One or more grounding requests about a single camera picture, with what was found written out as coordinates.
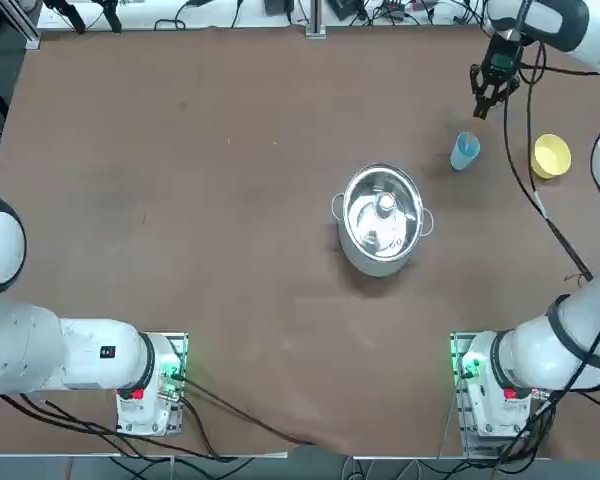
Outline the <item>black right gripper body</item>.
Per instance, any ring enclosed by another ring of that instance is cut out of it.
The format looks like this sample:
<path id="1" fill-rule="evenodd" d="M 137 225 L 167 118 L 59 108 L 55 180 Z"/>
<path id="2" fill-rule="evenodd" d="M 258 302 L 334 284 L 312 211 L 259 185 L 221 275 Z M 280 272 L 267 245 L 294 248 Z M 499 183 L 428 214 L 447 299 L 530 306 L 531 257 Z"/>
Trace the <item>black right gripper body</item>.
<path id="1" fill-rule="evenodd" d="M 506 40 L 494 34 L 481 63 L 487 81 L 508 81 L 516 73 L 524 47 L 519 41 Z"/>

